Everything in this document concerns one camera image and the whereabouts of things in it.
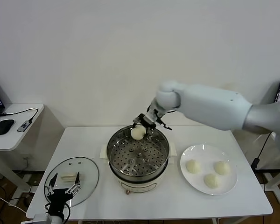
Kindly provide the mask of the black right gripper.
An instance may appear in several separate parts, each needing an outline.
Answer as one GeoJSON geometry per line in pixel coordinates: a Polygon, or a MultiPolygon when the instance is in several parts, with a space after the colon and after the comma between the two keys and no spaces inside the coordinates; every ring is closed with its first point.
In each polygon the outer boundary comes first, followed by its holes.
{"type": "Polygon", "coordinates": [[[141,124],[146,129],[155,129],[156,123],[163,126],[163,128],[172,130],[171,127],[167,126],[160,117],[157,117],[155,113],[139,114],[134,120],[132,128],[135,128],[138,124],[141,124]]]}

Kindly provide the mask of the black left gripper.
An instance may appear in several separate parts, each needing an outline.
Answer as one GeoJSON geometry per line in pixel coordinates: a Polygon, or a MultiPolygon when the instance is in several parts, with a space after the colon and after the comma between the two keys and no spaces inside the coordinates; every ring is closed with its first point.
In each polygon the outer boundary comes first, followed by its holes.
{"type": "Polygon", "coordinates": [[[76,195],[81,189],[80,172],[77,173],[75,182],[69,189],[53,189],[56,183],[57,173],[45,185],[47,190],[47,198],[50,202],[48,214],[51,216],[63,216],[65,204],[72,199],[72,195],[76,195]]]}

